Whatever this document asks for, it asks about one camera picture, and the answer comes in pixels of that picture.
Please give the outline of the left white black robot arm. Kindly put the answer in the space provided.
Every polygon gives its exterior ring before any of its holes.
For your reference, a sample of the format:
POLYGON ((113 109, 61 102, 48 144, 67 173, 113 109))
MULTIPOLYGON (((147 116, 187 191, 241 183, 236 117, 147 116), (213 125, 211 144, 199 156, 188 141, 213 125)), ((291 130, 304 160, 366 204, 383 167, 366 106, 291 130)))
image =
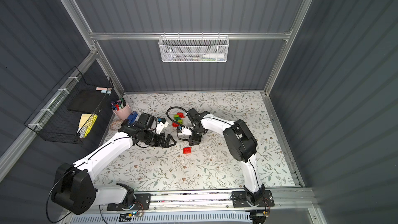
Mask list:
POLYGON ((94 181, 119 155, 139 143, 144 143, 145 148, 175 146, 173 137, 163 132, 168 125, 165 118, 146 113, 135 121, 125 119, 109 141, 73 164, 58 167, 48 200, 76 215, 92 206, 107 204, 131 210, 136 202, 133 188, 123 183, 95 186, 94 181))

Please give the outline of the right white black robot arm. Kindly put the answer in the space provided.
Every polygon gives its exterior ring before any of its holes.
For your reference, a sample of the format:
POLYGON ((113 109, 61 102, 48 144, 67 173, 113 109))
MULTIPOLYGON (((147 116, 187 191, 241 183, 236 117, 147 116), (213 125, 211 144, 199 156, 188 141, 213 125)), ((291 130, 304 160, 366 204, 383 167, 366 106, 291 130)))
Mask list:
POLYGON ((265 195, 266 189, 260 180, 257 169, 258 142, 246 123, 241 119, 223 120, 210 112, 199 113, 193 108, 188 110, 187 117, 191 121, 192 127, 183 127, 182 133, 189 135, 189 145, 199 145, 202 136, 207 131, 223 136, 231 156, 239 162, 242 170, 248 203, 252 206, 263 203, 265 206, 271 207, 271 200, 265 195))

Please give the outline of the red lego brick rounded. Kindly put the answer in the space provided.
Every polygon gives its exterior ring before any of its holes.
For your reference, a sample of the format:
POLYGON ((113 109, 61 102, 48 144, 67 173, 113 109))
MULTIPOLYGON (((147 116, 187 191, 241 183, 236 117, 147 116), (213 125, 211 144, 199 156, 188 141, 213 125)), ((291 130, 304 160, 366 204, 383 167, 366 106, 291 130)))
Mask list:
POLYGON ((191 147, 184 147, 183 148, 183 154, 191 154, 192 150, 191 147))

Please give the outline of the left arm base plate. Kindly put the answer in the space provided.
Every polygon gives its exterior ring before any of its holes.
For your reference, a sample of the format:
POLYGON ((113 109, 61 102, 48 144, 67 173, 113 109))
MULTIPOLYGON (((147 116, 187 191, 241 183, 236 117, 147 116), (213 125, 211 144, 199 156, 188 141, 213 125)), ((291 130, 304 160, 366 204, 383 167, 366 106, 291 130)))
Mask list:
POLYGON ((149 209, 151 194, 129 194, 118 204, 111 203, 108 211, 145 211, 149 209))

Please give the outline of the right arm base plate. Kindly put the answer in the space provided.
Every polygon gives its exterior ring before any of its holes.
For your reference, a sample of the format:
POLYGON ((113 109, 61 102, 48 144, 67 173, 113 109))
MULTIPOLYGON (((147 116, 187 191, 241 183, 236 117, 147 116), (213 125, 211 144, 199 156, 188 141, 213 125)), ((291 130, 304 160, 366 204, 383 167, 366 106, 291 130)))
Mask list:
POLYGON ((270 190, 256 192, 254 195, 246 191, 233 191, 231 198, 233 206, 242 207, 274 207, 275 202, 270 190))

